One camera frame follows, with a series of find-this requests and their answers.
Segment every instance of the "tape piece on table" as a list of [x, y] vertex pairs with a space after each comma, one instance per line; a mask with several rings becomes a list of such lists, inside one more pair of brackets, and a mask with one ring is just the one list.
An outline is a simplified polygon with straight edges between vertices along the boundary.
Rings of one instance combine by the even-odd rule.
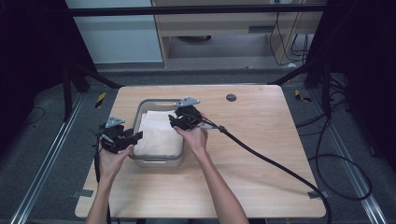
[[100, 108], [103, 101], [105, 100], [105, 96], [106, 96], [105, 92], [100, 93], [98, 100], [96, 101], [95, 108]]
[[301, 101], [304, 101], [304, 102], [308, 102], [308, 103], [312, 102], [311, 98], [308, 98], [308, 97], [301, 97], [300, 92], [299, 92], [298, 90], [295, 90], [295, 91], [294, 91], [294, 97], [295, 97], [297, 100], [301, 100]]
[[[321, 193], [323, 194], [323, 196], [325, 198], [330, 198], [330, 194], [329, 194], [329, 192], [327, 192], [327, 190], [324, 190]], [[308, 192], [308, 196], [309, 196], [310, 199], [316, 199], [316, 198], [319, 197], [319, 195], [316, 192], [314, 192], [314, 191], [309, 191]]]
[[93, 195], [93, 190], [91, 189], [75, 190], [72, 193], [73, 198], [79, 198], [79, 197], [91, 198], [92, 195]]

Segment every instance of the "forearm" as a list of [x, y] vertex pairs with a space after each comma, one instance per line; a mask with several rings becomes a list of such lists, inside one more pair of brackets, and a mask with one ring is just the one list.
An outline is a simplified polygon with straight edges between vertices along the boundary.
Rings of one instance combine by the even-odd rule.
[[108, 198], [110, 197], [112, 181], [101, 180], [98, 184], [95, 199], [87, 216], [87, 224], [106, 223]]
[[242, 205], [237, 200], [207, 153], [197, 156], [201, 165], [220, 223], [248, 223]]

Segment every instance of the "wooden table top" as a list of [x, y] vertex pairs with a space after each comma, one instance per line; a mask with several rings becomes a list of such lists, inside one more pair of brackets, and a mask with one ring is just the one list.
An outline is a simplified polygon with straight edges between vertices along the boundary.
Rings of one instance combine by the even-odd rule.
[[[227, 94], [236, 95], [234, 102]], [[121, 88], [110, 116], [131, 128], [146, 99], [201, 101], [197, 109], [229, 133], [273, 161], [316, 185], [283, 91], [271, 85], [139, 86]], [[323, 217], [321, 199], [310, 199], [308, 186], [248, 153], [217, 130], [209, 130], [207, 150], [248, 217]], [[80, 197], [78, 217], [86, 217], [97, 183], [93, 164]], [[141, 168], [127, 158], [110, 195], [113, 217], [216, 217], [204, 175], [189, 149], [177, 168]]]

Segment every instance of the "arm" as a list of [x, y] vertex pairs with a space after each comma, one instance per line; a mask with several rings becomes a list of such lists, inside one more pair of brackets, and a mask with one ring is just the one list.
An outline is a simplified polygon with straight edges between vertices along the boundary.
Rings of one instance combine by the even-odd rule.
[[106, 223], [108, 198], [114, 179], [119, 172], [122, 162], [134, 150], [132, 145], [128, 146], [119, 154], [113, 154], [105, 149], [100, 150], [100, 181], [96, 191], [95, 199], [87, 216], [87, 224]]
[[189, 132], [175, 127], [189, 144], [204, 173], [220, 223], [248, 223], [242, 205], [222, 178], [206, 151], [207, 130], [195, 128]]

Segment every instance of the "person's left arm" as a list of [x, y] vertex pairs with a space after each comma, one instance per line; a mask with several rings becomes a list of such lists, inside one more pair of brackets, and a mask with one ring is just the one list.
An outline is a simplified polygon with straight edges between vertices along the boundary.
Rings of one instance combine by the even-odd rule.
[[106, 223], [108, 198], [110, 197], [111, 187], [123, 161], [133, 150], [134, 146], [132, 145], [125, 148], [119, 154], [113, 154], [105, 149], [101, 149], [99, 153], [100, 181], [95, 199], [87, 216], [87, 224]]

